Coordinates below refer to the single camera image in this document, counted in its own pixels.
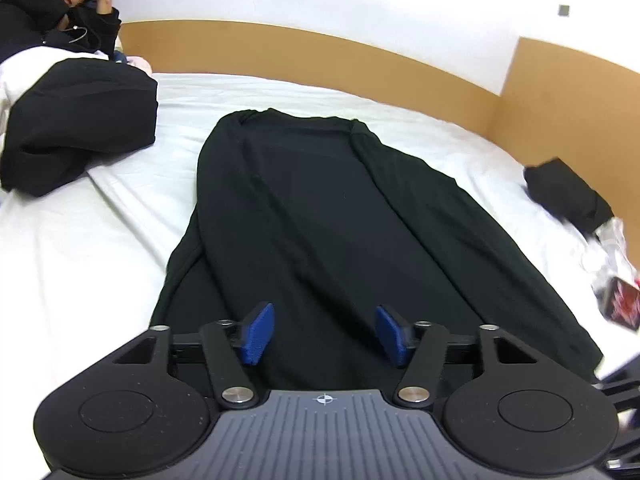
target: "silver bolt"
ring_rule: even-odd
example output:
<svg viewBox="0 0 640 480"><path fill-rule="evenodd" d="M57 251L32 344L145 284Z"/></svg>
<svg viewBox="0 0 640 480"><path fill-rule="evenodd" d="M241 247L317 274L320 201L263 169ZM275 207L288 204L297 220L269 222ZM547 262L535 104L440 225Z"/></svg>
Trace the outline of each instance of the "silver bolt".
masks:
<svg viewBox="0 0 640 480"><path fill-rule="evenodd" d="M233 386L222 392L222 398L225 399L226 402L242 404L243 402L248 402L253 399L254 393L244 386Z"/></svg>
<svg viewBox="0 0 640 480"><path fill-rule="evenodd" d="M420 386L406 386L398 392L398 397L405 402L424 402L429 398L429 391Z"/></svg>

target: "person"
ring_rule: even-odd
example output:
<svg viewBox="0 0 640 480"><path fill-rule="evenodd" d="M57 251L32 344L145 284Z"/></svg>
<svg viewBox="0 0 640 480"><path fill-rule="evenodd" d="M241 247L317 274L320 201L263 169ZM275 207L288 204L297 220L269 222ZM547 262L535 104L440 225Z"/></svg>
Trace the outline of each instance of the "person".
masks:
<svg viewBox="0 0 640 480"><path fill-rule="evenodd" d="M1 0L0 63L40 45L114 59L120 24L113 0Z"/></svg>

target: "bed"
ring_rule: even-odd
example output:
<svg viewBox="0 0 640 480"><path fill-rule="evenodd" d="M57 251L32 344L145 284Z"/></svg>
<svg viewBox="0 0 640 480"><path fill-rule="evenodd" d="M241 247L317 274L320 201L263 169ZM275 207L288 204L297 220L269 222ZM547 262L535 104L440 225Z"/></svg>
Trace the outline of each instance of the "bed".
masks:
<svg viewBox="0 0 640 480"><path fill-rule="evenodd" d="M367 123L383 143L456 179L511 235L604 354L604 376L639 353L637 336L599 314L584 239L526 195L522 166L469 131L343 92L249 76L159 74L155 145L96 161L41 199L0 196L2 478L47 466L31 431L51 390L142 332L164 267L195 204L200 147L230 112L277 108Z"/></svg>

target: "blue gripper pad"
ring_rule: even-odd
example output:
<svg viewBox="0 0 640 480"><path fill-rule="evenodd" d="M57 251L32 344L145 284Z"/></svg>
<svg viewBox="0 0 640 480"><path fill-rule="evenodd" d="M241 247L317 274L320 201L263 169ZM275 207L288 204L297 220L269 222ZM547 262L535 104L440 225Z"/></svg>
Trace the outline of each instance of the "blue gripper pad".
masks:
<svg viewBox="0 0 640 480"><path fill-rule="evenodd" d="M407 366L412 348L411 329L402 326L382 305L376 307L376 336L389 360L397 367Z"/></svg>
<svg viewBox="0 0 640 480"><path fill-rule="evenodd" d="M243 365L255 366L267 348L275 326L273 304L264 307L248 325L242 329L242 344L238 347Z"/></svg>

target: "black cloth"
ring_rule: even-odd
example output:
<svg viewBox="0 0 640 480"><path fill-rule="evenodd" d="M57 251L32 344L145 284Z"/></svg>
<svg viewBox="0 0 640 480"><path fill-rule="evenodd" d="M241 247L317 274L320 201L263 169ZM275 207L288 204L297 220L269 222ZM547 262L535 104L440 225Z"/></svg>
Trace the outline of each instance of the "black cloth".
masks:
<svg viewBox="0 0 640 480"><path fill-rule="evenodd" d="M95 155L152 144L157 86L126 64L56 63L9 113L0 156L2 187L42 196L84 173Z"/></svg>
<svg viewBox="0 0 640 480"><path fill-rule="evenodd" d="M69 30L56 30L67 14ZM100 50L113 57L120 30L118 11L97 14L95 3L70 9L64 0L2 0L0 2L0 62L34 46L72 52Z"/></svg>
<svg viewBox="0 0 640 480"><path fill-rule="evenodd" d="M568 220L583 235L591 235L613 218L609 204L559 158L527 166L524 179L532 200L553 216Z"/></svg>
<svg viewBox="0 0 640 480"><path fill-rule="evenodd" d="M514 241L452 178L359 121L228 115L196 193L152 324L196 332L272 301L260 386L391 394L402 371L374 335L384 303L457 334L498 324L593 380L600 351Z"/></svg>

